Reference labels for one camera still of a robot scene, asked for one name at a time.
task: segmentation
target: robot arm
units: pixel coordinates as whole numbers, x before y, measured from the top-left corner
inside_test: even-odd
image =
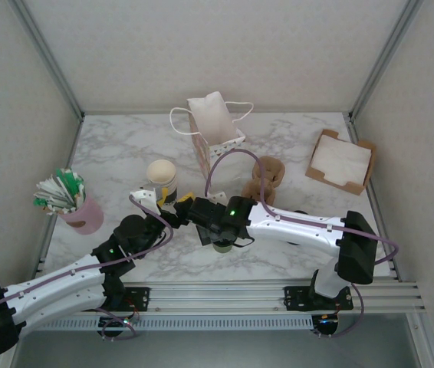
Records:
[[[286,215],[373,233],[356,212],[348,212],[346,218],[317,218],[272,209],[278,215],[274,218],[261,203],[232,197],[227,206],[214,204],[208,199],[187,198],[174,205],[176,214],[172,214],[157,207],[156,195],[151,196],[151,192],[135,192],[133,197],[173,228],[194,223],[203,245],[213,243],[215,247],[226,248],[239,246],[236,243],[238,239],[273,238],[316,248],[330,255],[331,261],[316,271],[312,278],[309,291],[312,310],[324,310],[321,301],[333,300],[350,282],[372,282],[376,241],[329,227],[315,228],[282,221],[279,217]],[[90,255],[41,278],[6,289],[0,287],[0,300],[19,294],[19,297],[0,304],[0,353],[14,346],[20,337],[51,320],[97,307],[115,309],[124,295],[120,276],[135,267],[134,258],[143,257],[135,254],[156,244],[164,227],[159,219],[149,214],[146,218],[127,216],[110,238]],[[131,256],[130,260],[114,264],[114,261]]]

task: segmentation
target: white wall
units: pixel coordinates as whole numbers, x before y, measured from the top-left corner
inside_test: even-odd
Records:
[[[28,36],[0,0],[0,282],[24,281],[46,216],[35,184],[66,163],[77,121]]]
[[[406,0],[27,0],[87,112],[349,110]]]
[[[379,147],[387,230],[434,324],[434,0],[425,0],[357,125]]]

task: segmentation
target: cardboard box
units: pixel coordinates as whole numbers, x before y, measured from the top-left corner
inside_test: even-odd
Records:
[[[376,145],[371,143],[371,142],[368,142],[366,140],[360,140],[357,144],[358,146],[363,147],[363,148],[367,148],[372,152],[370,155],[369,166],[367,167],[367,173],[365,175],[365,179],[363,180],[363,184],[360,185],[360,184],[357,184],[355,182],[348,182],[344,186],[339,186],[337,184],[334,184],[333,182],[329,182],[329,181],[325,180],[324,179],[324,172],[319,171],[317,169],[313,169],[311,167],[312,159],[314,157],[314,154],[315,154],[316,149],[317,149],[317,145],[319,144],[319,141],[320,141],[322,136],[330,136],[331,138],[339,140],[338,139],[338,132],[335,132],[334,130],[323,129],[319,138],[317,138],[316,146],[314,146],[314,151],[312,152],[311,161],[309,161],[309,166],[307,167],[307,170],[306,170],[306,176],[308,176],[309,178],[315,179],[319,182],[324,182],[330,186],[334,186],[335,188],[342,189],[345,192],[349,192],[349,193],[356,194],[357,196],[359,196],[361,194],[361,192],[363,192],[363,190],[367,187],[367,183],[369,182],[370,175],[372,174],[373,164],[376,160]]]

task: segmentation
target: paper cup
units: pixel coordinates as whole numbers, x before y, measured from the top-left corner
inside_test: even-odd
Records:
[[[177,186],[176,167],[167,159],[158,159],[147,167],[147,178],[152,184],[168,189],[164,203],[176,201]]]
[[[76,212],[59,216],[81,235],[93,234],[102,226],[104,220],[100,206],[88,194],[84,204]]]

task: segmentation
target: pink cup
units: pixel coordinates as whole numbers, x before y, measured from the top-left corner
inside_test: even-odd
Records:
[[[84,204],[76,212],[59,216],[81,235],[93,234],[102,226],[104,220],[100,206],[88,194]]]

